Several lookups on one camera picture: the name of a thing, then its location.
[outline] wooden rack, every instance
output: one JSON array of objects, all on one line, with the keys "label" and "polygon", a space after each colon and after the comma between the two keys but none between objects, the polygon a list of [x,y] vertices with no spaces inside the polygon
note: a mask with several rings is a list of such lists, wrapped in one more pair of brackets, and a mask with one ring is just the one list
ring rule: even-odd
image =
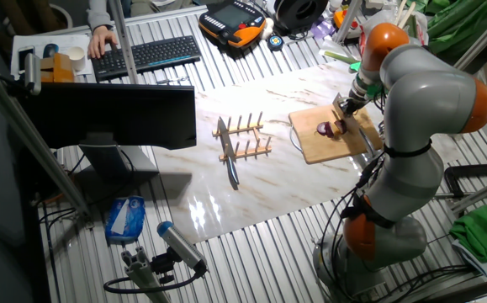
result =
[{"label": "wooden rack", "polygon": [[[236,155],[236,159],[271,152],[272,147],[269,144],[271,142],[271,136],[269,136],[267,138],[267,142],[266,142],[265,146],[260,145],[261,139],[260,139],[260,136],[258,135],[258,129],[261,129],[263,127],[263,124],[260,124],[260,121],[262,120],[262,114],[263,114],[263,112],[260,112],[260,115],[258,116],[258,121],[256,122],[256,124],[251,122],[252,114],[249,114],[249,120],[247,121],[246,126],[243,126],[243,127],[241,127],[241,118],[242,118],[241,115],[237,121],[237,125],[232,125],[231,128],[230,128],[230,123],[232,121],[232,117],[228,118],[228,124],[226,125],[226,129],[228,130],[228,134],[235,134],[235,133],[239,133],[239,132],[243,132],[243,131],[252,131],[254,134],[254,137],[257,141],[254,148],[251,148],[249,150],[249,145],[251,144],[251,141],[247,140],[246,146],[245,146],[245,151],[238,151],[238,149],[240,147],[240,142],[237,142],[236,148],[234,149],[234,154]],[[213,130],[212,134],[213,134],[213,137],[220,136],[219,127],[217,127],[217,130]],[[219,161],[226,161],[226,159],[227,159],[226,147],[227,146],[228,145],[225,146],[223,154],[219,156]]]}]

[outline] monitor stand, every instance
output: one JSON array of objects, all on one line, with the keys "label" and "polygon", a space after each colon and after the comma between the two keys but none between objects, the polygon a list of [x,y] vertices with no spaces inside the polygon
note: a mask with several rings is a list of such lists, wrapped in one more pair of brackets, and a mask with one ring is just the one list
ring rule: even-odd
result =
[{"label": "monitor stand", "polygon": [[[92,164],[76,175],[90,202],[129,196],[159,173],[138,146],[118,146],[112,133],[88,133],[79,147]],[[133,163],[133,172],[122,152]],[[117,194],[111,195],[120,188]]]}]

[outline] white paper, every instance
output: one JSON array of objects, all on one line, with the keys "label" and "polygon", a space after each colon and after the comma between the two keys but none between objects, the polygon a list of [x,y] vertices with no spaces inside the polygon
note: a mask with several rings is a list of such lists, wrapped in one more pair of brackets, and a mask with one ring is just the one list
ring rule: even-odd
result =
[{"label": "white paper", "polygon": [[129,205],[129,199],[124,202],[122,208],[119,210],[118,216],[116,217],[116,220],[114,220],[114,224],[110,228],[110,231],[120,235],[124,234],[125,222],[127,221],[127,210],[129,209],[127,205]]},{"label": "white paper", "polygon": [[[88,53],[88,44],[90,38],[87,35],[56,35],[56,36],[14,36],[13,37],[13,55],[11,57],[11,74],[15,77],[15,80],[19,79],[19,50],[33,46],[34,53],[39,58],[43,58],[43,50],[48,44],[58,45],[58,52],[66,54],[67,50],[73,46],[81,47],[84,50],[84,54]],[[77,75],[89,75],[93,71],[92,60],[86,58],[86,67],[83,70],[77,72]]]},{"label": "white paper", "polygon": [[473,265],[481,274],[487,277],[487,263],[481,263],[477,258],[467,250],[462,244],[460,244],[459,240],[454,240],[452,243],[453,248],[459,252],[463,259],[468,261],[471,265]]}]

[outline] knife handle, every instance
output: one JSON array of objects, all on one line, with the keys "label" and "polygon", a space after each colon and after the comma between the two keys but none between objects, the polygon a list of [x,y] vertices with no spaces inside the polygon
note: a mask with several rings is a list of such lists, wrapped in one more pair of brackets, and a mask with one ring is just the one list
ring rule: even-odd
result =
[{"label": "knife handle", "polygon": [[239,178],[237,177],[237,172],[236,172],[236,167],[234,166],[234,161],[232,160],[231,157],[228,157],[228,161],[226,162],[228,164],[228,170],[230,171],[230,174],[232,175],[232,179],[236,184],[240,183]]}]

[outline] metal slats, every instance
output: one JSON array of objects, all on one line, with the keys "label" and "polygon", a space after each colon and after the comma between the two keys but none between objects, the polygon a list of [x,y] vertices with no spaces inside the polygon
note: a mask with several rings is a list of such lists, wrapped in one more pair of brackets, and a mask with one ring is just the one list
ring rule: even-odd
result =
[{"label": "metal slats", "polygon": [[[149,18],[137,18],[128,22],[132,45],[148,43],[182,35],[193,35],[203,54],[202,60],[183,66],[170,67],[139,75],[139,82],[157,82],[188,76],[188,82],[197,91],[242,83],[253,79],[275,76],[308,66],[333,61],[318,55],[320,41],[308,38],[291,41],[282,51],[271,52],[266,41],[258,41],[256,47],[244,50],[235,59],[220,52],[200,33],[198,16],[203,9],[193,8],[181,13],[170,12]],[[348,49],[359,56],[351,46]],[[93,75],[77,77],[78,82],[95,82]],[[112,83],[129,83],[127,77],[114,79]],[[487,163],[487,137],[483,133],[461,136],[454,140],[462,158],[446,165]],[[142,151],[153,161],[150,146]],[[71,169],[82,156],[80,149],[67,147],[59,152],[59,158]],[[78,171],[89,165],[87,159]],[[438,192],[447,191],[441,186]],[[475,191],[487,185],[487,177],[460,180],[463,190]],[[50,231],[55,246],[56,275],[62,301],[67,302],[147,302],[144,295],[115,295],[103,290],[103,283],[124,277],[120,254],[134,252],[143,246],[149,257],[166,251],[166,243],[156,234],[162,221],[171,221],[167,197],[162,187],[162,176],[143,184],[137,194],[145,198],[146,218],[144,229],[137,242],[109,245],[104,235],[106,214],[93,207],[93,227],[88,228],[82,219],[65,219],[56,222]],[[487,204],[487,199],[474,207]],[[49,205],[47,211],[65,209],[69,205],[62,200]],[[327,232],[332,233],[340,220],[340,212],[346,202],[336,210]],[[209,274],[192,284],[168,294],[172,302],[323,302],[328,300],[328,290],[317,279],[312,264],[314,242],[321,238],[323,229],[333,211],[334,204],[327,201],[306,209],[297,210],[268,221],[248,226],[219,237],[197,243],[197,249],[206,257]],[[425,227],[428,241],[447,234],[454,217],[444,200],[431,201],[423,209],[412,214]],[[56,299],[56,284],[52,277],[47,236],[41,226],[45,260],[49,276],[51,298]],[[422,256],[388,267],[384,270],[386,284],[380,285],[377,295],[383,296],[409,278],[441,266],[462,263],[450,247],[451,237],[429,243]],[[177,264],[175,280],[182,282],[192,273],[186,265]],[[131,288],[133,284],[123,284]]]}]

